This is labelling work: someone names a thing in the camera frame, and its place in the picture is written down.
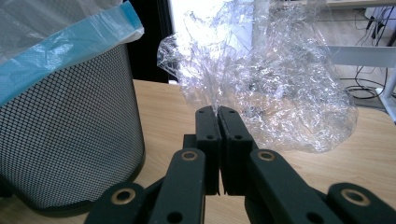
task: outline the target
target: blue plastic strip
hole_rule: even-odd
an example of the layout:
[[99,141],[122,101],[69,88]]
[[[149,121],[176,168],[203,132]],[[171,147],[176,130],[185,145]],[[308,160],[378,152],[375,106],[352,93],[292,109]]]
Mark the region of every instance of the blue plastic strip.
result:
[[0,106],[55,71],[138,39],[142,30],[134,8],[125,2],[51,35],[0,64]]

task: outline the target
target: plastic wrap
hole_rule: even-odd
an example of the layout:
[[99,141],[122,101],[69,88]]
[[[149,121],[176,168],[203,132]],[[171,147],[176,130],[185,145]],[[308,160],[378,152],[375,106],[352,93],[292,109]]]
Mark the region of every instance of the plastic wrap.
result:
[[[0,106],[52,72],[82,63],[118,44],[134,41],[144,28],[129,2],[103,0],[1,3]],[[32,9],[30,21],[21,11]]]
[[237,110],[260,147],[324,152],[354,131],[358,111],[315,26],[325,0],[231,1],[212,18],[186,14],[158,65],[195,107]]

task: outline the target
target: trash can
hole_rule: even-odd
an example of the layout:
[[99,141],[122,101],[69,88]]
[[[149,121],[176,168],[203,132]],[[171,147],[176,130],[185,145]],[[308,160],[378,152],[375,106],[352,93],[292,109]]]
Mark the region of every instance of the trash can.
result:
[[47,216],[87,211],[145,157],[124,44],[54,72],[0,107],[0,184]]

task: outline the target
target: crumpled clear plastic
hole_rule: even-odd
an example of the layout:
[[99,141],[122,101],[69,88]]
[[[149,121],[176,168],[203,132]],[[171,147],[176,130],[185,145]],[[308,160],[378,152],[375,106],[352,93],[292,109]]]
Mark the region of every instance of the crumpled clear plastic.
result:
[[162,41],[158,66],[191,105],[237,110],[261,148],[331,150],[352,135],[358,111],[316,28],[324,9],[325,0],[234,0],[211,18],[188,12],[188,34]]
[[131,3],[121,0],[9,0],[0,3],[0,29],[0,106],[47,75],[144,33]]

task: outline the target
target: gray floor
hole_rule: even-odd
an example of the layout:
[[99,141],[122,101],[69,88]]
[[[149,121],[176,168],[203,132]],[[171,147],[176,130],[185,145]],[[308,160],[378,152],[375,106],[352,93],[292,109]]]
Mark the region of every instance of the gray floor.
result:
[[[364,9],[340,9],[333,10],[332,16],[323,16],[319,19],[318,27],[328,45],[341,46],[375,46],[378,41],[379,47],[385,47],[393,33],[390,29],[385,29],[379,40],[372,39],[372,30],[366,30],[368,20],[364,16]],[[353,78],[361,68],[356,66],[336,65],[337,74],[340,78]],[[386,68],[363,67],[359,73],[359,78],[365,78],[383,84],[386,76]],[[355,80],[341,80],[345,87],[356,85]],[[379,87],[370,82],[361,81],[361,85]],[[366,91],[353,91],[353,95],[358,97],[372,96]],[[355,103],[360,106],[374,107],[383,110],[384,106],[378,98],[355,99]]]

